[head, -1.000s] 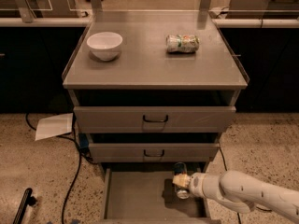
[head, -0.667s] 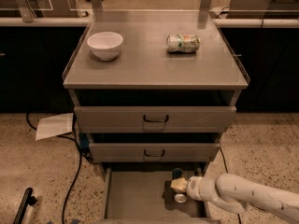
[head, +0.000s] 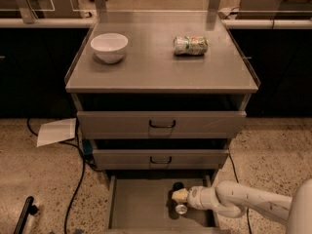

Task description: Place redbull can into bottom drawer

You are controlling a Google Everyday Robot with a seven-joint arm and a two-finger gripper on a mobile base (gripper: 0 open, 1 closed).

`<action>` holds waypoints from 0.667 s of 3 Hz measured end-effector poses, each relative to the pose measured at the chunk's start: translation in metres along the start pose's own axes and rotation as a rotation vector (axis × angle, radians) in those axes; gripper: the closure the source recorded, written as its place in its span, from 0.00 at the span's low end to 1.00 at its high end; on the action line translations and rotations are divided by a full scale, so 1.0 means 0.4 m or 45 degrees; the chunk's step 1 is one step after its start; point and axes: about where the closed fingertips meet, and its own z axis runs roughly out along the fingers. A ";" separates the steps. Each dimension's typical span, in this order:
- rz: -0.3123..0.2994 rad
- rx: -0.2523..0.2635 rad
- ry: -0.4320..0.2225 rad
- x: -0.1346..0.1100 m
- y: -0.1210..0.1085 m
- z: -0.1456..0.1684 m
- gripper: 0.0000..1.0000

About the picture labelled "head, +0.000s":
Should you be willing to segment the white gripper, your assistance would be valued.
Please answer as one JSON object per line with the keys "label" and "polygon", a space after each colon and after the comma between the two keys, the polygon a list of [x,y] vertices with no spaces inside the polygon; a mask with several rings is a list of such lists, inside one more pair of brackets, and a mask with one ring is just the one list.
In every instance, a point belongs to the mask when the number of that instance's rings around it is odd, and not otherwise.
{"label": "white gripper", "polygon": [[173,192],[172,199],[178,204],[187,205],[196,210],[214,210],[218,206],[218,199],[212,187],[193,186],[187,191],[185,188]]}

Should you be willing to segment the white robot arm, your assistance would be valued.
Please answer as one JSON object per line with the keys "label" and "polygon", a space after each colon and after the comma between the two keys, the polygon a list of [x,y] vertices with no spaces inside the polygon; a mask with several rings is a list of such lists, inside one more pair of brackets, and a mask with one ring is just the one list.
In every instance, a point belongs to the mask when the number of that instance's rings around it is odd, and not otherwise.
{"label": "white robot arm", "polygon": [[217,186],[192,186],[173,192],[175,211],[184,215],[189,208],[238,218],[252,209],[286,226],[286,234],[312,234],[312,180],[299,186],[293,197],[223,180]]}

